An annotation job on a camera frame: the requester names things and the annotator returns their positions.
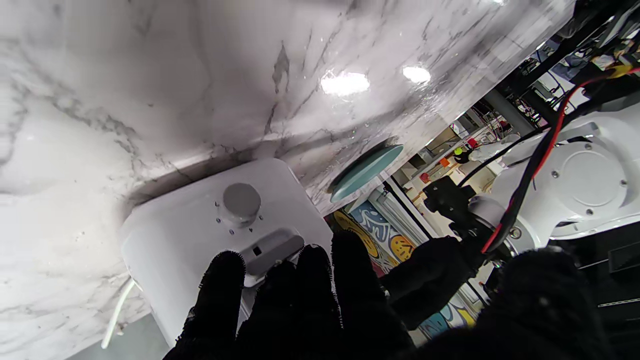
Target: white tube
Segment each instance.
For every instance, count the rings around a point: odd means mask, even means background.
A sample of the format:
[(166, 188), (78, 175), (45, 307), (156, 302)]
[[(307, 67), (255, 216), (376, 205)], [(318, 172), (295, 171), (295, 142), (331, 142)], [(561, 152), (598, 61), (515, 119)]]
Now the white tube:
[(133, 289), (133, 286), (135, 284), (136, 282), (133, 281), (133, 278), (131, 278), (130, 276), (129, 280), (127, 281), (127, 284), (124, 286), (124, 290), (122, 291), (120, 298), (118, 299), (116, 308), (113, 310), (113, 315), (111, 315), (111, 319), (109, 320), (109, 325), (107, 325), (107, 333), (105, 333), (104, 339), (102, 339), (102, 343), (100, 344), (100, 347), (107, 348), (107, 346), (109, 346), (109, 341), (111, 341), (111, 337), (113, 336), (113, 331), (116, 328), (116, 324), (118, 322), (118, 315), (120, 314), (120, 310), (122, 310), (122, 305), (124, 304), (124, 300), (127, 299), (129, 292), (131, 291), (131, 289)]

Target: yellow smiley face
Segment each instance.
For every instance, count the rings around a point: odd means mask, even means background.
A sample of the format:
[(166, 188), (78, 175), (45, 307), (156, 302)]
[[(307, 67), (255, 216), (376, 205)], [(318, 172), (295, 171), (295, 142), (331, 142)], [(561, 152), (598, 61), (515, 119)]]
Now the yellow smiley face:
[(391, 238), (389, 247), (400, 261), (405, 261), (410, 258), (415, 249), (415, 245), (402, 235), (395, 235)]

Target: teal dish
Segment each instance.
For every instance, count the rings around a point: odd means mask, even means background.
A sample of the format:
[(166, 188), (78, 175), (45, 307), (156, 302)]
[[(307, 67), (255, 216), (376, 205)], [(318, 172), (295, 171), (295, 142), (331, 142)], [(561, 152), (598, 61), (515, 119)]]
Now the teal dish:
[(364, 160), (358, 159), (359, 163), (347, 174), (344, 174), (344, 177), (333, 189), (331, 202), (340, 201), (365, 186), (394, 162), (403, 149), (403, 145), (394, 145), (386, 147)]

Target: marble countertop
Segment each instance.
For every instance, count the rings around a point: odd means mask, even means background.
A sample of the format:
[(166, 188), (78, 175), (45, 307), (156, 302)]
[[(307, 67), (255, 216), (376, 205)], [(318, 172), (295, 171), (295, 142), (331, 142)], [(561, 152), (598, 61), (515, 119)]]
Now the marble countertop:
[[(99, 340), (136, 204), (275, 156), (329, 213), (353, 199), (326, 189), (360, 154), (402, 143), (399, 168), (572, 7), (0, 0), (0, 356), (57, 360)], [(149, 311), (133, 293), (123, 318)]]

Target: screw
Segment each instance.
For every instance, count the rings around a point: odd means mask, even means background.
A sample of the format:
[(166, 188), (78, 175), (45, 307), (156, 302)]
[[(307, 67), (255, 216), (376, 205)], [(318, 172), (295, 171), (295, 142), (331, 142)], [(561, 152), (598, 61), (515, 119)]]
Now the screw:
[(522, 236), (522, 230), (520, 230), (517, 227), (512, 227), (511, 230), (509, 230), (509, 237), (511, 237), (512, 239), (519, 239)]

